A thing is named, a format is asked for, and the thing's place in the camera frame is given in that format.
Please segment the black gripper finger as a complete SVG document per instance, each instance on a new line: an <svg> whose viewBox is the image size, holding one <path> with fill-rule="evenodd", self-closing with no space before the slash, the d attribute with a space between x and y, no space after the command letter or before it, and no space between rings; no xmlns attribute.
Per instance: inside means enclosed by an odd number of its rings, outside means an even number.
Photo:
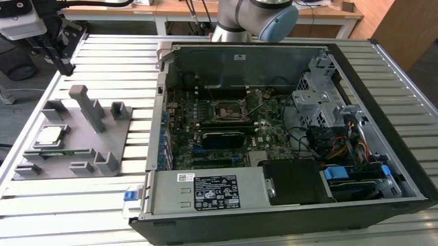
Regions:
<svg viewBox="0 0 438 246"><path fill-rule="evenodd" d="M81 41L82 35L85 33L85 26L80 24L68 24L62 28L62 74L69 76L73 72L73 65L70 63L70 58L76 49L77 44Z"/></svg>
<svg viewBox="0 0 438 246"><path fill-rule="evenodd" d="M44 56L44 58L52 62L57 71L62 75L68 75L68 66L64 64L61 60L61 55L58 50L54 47L53 42L48 38L34 38L36 44L34 48L38 53Z"/></svg>

